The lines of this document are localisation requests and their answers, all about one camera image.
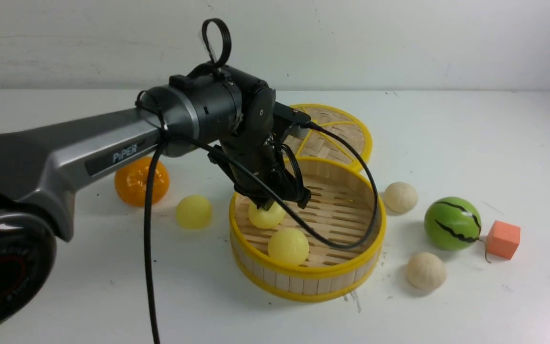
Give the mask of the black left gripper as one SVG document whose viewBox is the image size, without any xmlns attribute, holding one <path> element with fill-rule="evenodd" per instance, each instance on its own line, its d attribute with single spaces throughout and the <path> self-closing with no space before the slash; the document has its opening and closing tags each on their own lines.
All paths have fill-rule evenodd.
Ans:
<svg viewBox="0 0 550 344">
<path fill-rule="evenodd" d="M 311 191 L 305 187 L 300 165 L 292 148 L 269 137 L 266 142 L 251 146 L 247 140 L 228 137 L 214 145 L 208 159 L 218 165 L 234 184 L 237 193 L 249 198 L 257 209 L 268 211 L 275 199 L 258 185 L 257 178 L 279 198 L 292 201 L 305 209 Z"/>
</svg>

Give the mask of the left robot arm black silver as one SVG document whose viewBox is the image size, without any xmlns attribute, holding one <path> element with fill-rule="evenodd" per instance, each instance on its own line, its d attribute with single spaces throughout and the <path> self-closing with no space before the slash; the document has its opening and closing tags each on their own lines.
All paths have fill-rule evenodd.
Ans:
<svg viewBox="0 0 550 344">
<path fill-rule="evenodd" d="M 310 191 L 279 149 L 308 122 L 266 81 L 205 63 L 140 92 L 129 109 L 0 134 L 0 323 L 43 287 L 55 240 L 72 239 L 76 192 L 159 146 L 180 157 L 219 141 L 208 159 L 239 194 L 258 207 L 276 198 L 305 207 Z"/>
</svg>

